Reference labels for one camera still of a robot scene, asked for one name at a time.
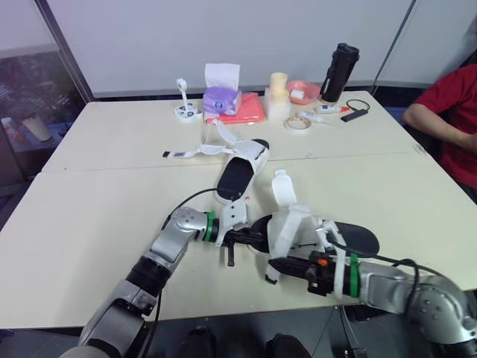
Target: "white cup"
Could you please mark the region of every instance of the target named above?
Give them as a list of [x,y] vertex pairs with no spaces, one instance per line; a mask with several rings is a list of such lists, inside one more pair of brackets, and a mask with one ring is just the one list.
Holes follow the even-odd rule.
[[51,134],[40,117],[35,116],[22,121],[26,128],[41,142],[51,138]]

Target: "small bottle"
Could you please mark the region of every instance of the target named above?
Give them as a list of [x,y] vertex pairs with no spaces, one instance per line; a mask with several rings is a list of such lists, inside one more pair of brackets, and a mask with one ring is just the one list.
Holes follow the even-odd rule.
[[275,72],[270,76],[270,88],[265,90],[265,107],[269,121],[285,121],[290,117],[291,102],[285,88],[288,76]]
[[326,104],[315,108],[315,112],[319,114],[339,113],[346,112],[347,110],[350,110],[350,108],[342,106],[329,106]]

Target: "wire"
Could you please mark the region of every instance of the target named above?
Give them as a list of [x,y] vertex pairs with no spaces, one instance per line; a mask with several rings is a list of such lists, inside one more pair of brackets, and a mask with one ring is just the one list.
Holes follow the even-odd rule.
[[409,319],[409,312],[411,310],[412,300],[414,300],[414,296],[416,295],[417,285],[419,284],[419,269],[417,267],[416,262],[411,259],[400,260],[400,263],[393,264],[393,267],[397,267],[399,265],[405,265],[405,264],[409,264],[412,267],[414,267],[414,282],[412,283],[411,291],[409,292],[409,295],[407,299],[405,300],[405,308],[404,308],[404,317],[406,319]]
[[191,196],[189,196],[186,200],[182,201],[179,205],[177,205],[174,210],[171,211],[171,214],[176,211],[177,209],[179,209],[180,207],[182,207],[184,204],[186,204],[187,202],[191,201],[193,198],[195,198],[196,196],[199,196],[200,194],[204,194],[205,192],[216,192],[218,190],[218,188],[208,188],[208,189],[204,189],[204,190],[201,190],[200,192],[196,192],[195,194],[192,194]]
[[154,334],[156,333],[157,322],[159,321],[159,312],[161,309],[161,298],[162,298],[162,291],[157,296],[157,309],[156,309],[156,317],[154,317],[154,323],[152,326],[151,334],[149,335],[148,342],[146,343],[146,347],[142,352],[141,358],[145,358],[148,355],[149,348],[151,347],[152,340],[154,338]]
[[[387,263],[394,263],[394,264],[398,264],[398,265],[414,267],[413,264],[410,264],[410,263],[402,263],[402,260],[395,260],[395,259],[391,259],[391,258],[386,257],[386,256],[380,256],[380,255],[372,254],[372,253],[370,253],[370,252],[361,251],[361,250],[356,250],[356,249],[354,249],[354,248],[348,248],[346,245],[338,244],[337,242],[333,242],[333,241],[330,241],[330,242],[331,242],[334,246],[336,246],[337,248],[340,248],[341,250],[345,250],[345,251],[347,251],[347,252],[352,252],[352,253],[357,254],[357,255],[359,255],[359,256],[361,256],[361,257],[370,257],[370,258],[372,258],[372,259],[385,261],[385,262],[387,262]],[[435,274],[436,276],[445,277],[445,276],[444,276],[443,274],[441,274],[439,271],[435,271],[435,270],[432,269],[432,268],[425,267],[425,266],[422,266],[422,265],[416,265],[416,267],[417,267],[418,269],[421,269],[421,270],[430,272],[431,274]]]
[[[185,203],[191,201],[193,198],[195,198],[196,196],[199,196],[200,194],[204,194],[205,192],[216,192],[218,191],[219,188],[208,188],[208,189],[204,189],[204,190],[201,190],[200,192],[196,192],[194,194],[192,194],[191,196],[189,196],[186,200],[182,201],[179,205],[177,205],[170,213],[169,215],[167,215],[167,218],[165,218],[165,221],[164,221],[164,224],[162,224],[162,227],[161,227],[161,230],[164,229],[164,227],[167,225],[167,223],[169,222],[169,220],[171,219],[171,216],[172,216],[172,213],[174,211],[176,211],[177,209],[179,209],[180,207],[182,207]],[[232,192],[233,194],[238,194],[237,192],[233,191],[233,190],[228,190],[228,189],[221,189],[225,192]]]
[[360,103],[364,104],[364,105],[366,106],[366,110],[370,110],[370,108],[371,108],[371,106],[370,106],[369,103],[367,103],[366,101],[362,101],[361,99],[348,99],[348,100],[346,101],[346,105],[347,105],[349,108],[351,108],[352,110],[354,110],[354,111],[357,111],[358,108],[353,107],[353,106],[350,104],[351,101],[360,102]]
[[[346,319],[346,322],[347,322],[347,324],[348,324],[348,327],[350,328],[350,332],[351,332],[351,334],[353,335],[353,339],[354,339],[354,341],[355,341],[355,343],[356,343],[356,346],[355,346],[355,347],[353,347],[353,346],[351,345],[351,341],[350,341],[350,338],[349,338],[349,336],[348,336],[346,327],[344,326],[343,315],[344,315],[344,317],[345,317],[345,319]],[[341,324],[343,325],[344,335],[346,336],[346,340],[348,341],[348,345],[350,345],[350,348],[358,348],[358,347],[360,347],[359,342],[358,342],[358,340],[357,340],[357,338],[356,338],[356,336],[355,336],[355,333],[353,332],[353,328],[351,327],[350,320],[348,319],[348,316],[346,315],[346,311],[344,310],[344,306],[341,306],[340,316],[341,316]]]
[[164,224],[162,224],[162,227],[161,227],[161,230],[164,229],[164,227],[167,225],[167,223],[169,222],[169,220],[171,219],[171,216],[172,216],[172,213],[174,211],[176,211],[177,209],[179,209],[180,207],[182,207],[185,203],[187,203],[188,201],[191,201],[193,198],[195,198],[196,196],[199,196],[200,194],[204,194],[205,192],[216,192],[218,188],[208,188],[208,189],[204,189],[204,190],[201,190],[200,192],[196,192],[195,194],[192,194],[191,196],[189,196],[186,200],[182,201],[179,205],[177,205],[174,210],[172,210],[169,215],[167,215],[167,218],[165,218],[165,221],[164,221]]

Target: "person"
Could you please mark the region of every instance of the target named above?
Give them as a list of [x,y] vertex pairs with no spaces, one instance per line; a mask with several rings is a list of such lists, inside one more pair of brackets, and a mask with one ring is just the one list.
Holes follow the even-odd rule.
[[[446,110],[449,122],[439,116]],[[440,165],[477,204],[477,64],[441,78],[402,120],[443,141]]]

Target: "black thermos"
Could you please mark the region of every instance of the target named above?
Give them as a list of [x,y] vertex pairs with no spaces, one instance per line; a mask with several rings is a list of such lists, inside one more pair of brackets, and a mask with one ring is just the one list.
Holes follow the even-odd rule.
[[346,43],[338,44],[333,52],[326,80],[321,87],[321,99],[334,103],[340,98],[357,60],[359,60],[359,50],[356,47],[348,46]]

